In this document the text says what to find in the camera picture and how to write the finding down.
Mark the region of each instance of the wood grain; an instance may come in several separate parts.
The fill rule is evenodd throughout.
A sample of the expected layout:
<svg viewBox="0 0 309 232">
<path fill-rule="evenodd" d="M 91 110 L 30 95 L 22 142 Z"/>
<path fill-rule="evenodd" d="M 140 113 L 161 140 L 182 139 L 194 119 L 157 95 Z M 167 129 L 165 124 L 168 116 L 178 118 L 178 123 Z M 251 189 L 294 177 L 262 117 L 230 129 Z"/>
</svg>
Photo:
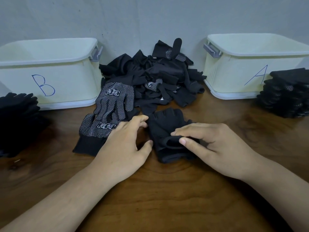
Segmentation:
<svg viewBox="0 0 309 232">
<path fill-rule="evenodd" d="M 173 102 L 170 106 L 178 107 Z M 0 228 L 93 160 L 72 153 L 72 149 L 83 118 L 94 108 L 42 112 L 52 125 L 15 158 L 0 159 Z M 228 124 L 255 151 L 309 181 L 307 117 L 284 119 L 256 107 L 254 100 L 224 101 L 213 97 L 209 90 L 182 110 L 195 122 Z M 17 141 L 23 138 L 16 135 Z M 147 139 L 147 132 L 141 130 L 137 144 Z M 105 195 L 78 231 L 288 229 L 248 185 L 220 175 L 200 160 L 161 164 L 152 151 L 141 169 Z"/>
</svg>

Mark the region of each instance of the plastic storage bin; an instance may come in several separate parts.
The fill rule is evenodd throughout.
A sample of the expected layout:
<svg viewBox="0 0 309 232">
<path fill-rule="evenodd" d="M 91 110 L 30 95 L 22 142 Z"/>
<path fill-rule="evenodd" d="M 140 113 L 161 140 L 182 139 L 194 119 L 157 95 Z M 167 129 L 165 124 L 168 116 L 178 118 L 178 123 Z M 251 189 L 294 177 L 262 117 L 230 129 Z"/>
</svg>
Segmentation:
<svg viewBox="0 0 309 232">
<path fill-rule="evenodd" d="M 294 69 L 309 55 L 309 46 L 271 33 L 213 34 L 204 75 L 211 93 L 220 99 L 255 98 L 269 73 Z"/>
<path fill-rule="evenodd" d="M 95 38 L 23 40 L 0 47 L 1 95 L 33 93 L 42 110 L 89 106 L 100 93 Z"/>
</svg>

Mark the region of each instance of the gray bin handle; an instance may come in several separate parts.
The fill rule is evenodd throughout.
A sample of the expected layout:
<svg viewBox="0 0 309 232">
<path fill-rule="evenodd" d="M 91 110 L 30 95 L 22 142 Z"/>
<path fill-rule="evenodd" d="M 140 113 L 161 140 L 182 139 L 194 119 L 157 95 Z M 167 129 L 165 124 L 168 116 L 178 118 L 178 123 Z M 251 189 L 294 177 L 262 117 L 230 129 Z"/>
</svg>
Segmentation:
<svg viewBox="0 0 309 232">
<path fill-rule="evenodd" d="M 221 51 L 217 49 L 214 45 L 210 42 L 208 44 L 204 44 L 204 49 L 213 57 L 213 58 L 220 58 Z"/>
<path fill-rule="evenodd" d="M 102 54 L 102 50 L 103 50 L 103 46 L 101 46 L 100 50 L 98 49 L 98 47 L 96 46 L 92 53 L 91 56 L 89 56 L 89 60 L 91 62 L 98 62 L 100 60 L 101 54 Z"/>
</svg>

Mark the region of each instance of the hand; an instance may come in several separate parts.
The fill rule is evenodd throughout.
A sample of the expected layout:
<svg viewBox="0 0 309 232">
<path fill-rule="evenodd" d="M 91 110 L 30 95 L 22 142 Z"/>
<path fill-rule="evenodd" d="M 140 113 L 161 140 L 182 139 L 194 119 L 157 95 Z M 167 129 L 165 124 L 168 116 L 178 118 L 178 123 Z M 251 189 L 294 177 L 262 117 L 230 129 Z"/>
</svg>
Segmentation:
<svg viewBox="0 0 309 232">
<path fill-rule="evenodd" d="M 106 140 L 91 163 L 104 177 L 117 184 L 135 173 L 146 161 L 153 141 L 147 141 L 138 151 L 136 147 L 137 130 L 146 128 L 148 116 L 134 116 L 129 122 L 121 122 Z"/>
<path fill-rule="evenodd" d="M 180 138 L 179 142 L 210 167 L 232 178 L 244 180 L 252 171 L 261 167 L 265 159 L 226 124 L 193 123 L 176 129 L 171 135 L 204 140 L 208 143 L 207 147 L 189 138 Z"/>
</svg>

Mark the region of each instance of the gray wall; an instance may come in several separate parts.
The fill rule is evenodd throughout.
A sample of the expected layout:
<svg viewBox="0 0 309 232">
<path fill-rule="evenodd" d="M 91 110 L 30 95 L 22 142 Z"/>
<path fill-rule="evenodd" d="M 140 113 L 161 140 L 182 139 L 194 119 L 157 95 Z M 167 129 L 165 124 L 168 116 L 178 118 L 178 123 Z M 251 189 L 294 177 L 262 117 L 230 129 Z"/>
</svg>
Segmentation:
<svg viewBox="0 0 309 232">
<path fill-rule="evenodd" d="M 309 0 L 1 0 L 0 45 L 95 37 L 104 46 L 101 63 L 108 63 L 180 37 L 182 52 L 203 70 L 209 34 L 270 32 L 309 44 L 308 7 Z"/>
</svg>

